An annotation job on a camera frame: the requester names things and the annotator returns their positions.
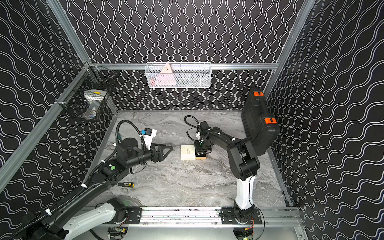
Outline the tan jewelry box drawer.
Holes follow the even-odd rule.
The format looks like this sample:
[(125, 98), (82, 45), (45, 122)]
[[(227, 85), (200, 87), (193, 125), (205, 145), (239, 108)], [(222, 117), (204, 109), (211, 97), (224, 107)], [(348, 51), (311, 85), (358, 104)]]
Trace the tan jewelry box drawer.
[(206, 153), (196, 153), (196, 160), (206, 160), (207, 154)]

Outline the white jewelry box sleeve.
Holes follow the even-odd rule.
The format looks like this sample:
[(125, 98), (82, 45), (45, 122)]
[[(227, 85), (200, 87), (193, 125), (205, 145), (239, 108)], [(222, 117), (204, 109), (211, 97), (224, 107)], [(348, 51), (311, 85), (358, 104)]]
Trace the white jewelry box sleeve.
[(181, 145), (181, 160), (192, 161), (196, 159), (196, 149), (194, 145)]

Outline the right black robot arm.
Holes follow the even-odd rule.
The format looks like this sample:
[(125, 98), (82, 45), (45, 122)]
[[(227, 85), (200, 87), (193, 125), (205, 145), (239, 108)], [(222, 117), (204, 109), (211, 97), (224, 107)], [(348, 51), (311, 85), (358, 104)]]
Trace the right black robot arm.
[(224, 133), (218, 127), (210, 127), (207, 122), (199, 122), (192, 115), (184, 117), (185, 123), (196, 129), (196, 138), (192, 138), (187, 132), (187, 136), (194, 142), (197, 154), (209, 154), (214, 146), (218, 146), (227, 151), (230, 170), (237, 179), (237, 194), (234, 201), (233, 216), (240, 224), (247, 223), (253, 216), (255, 204), (253, 201), (254, 181), (260, 162), (254, 147), (247, 138), (239, 139)]

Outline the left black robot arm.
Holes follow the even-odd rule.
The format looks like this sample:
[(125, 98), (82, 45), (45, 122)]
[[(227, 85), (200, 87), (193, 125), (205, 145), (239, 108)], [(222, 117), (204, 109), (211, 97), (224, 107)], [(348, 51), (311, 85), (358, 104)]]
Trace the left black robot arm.
[(164, 161), (173, 151), (172, 146), (152, 142), (155, 130), (143, 131), (129, 120), (122, 120), (116, 126), (116, 147), (99, 163), (89, 176), (67, 197), (37, 214), (27, 214), (24, 226), (9, 239), (23, 240), (72, 240), (101, 224), (129, 220), (127, 207), (117, 198), (108, 200), (101, 207), (76, 216), (95, 197), (106, 192), (126, 176), (133, 173), (133, 167), (146, 166), (148, 162)]

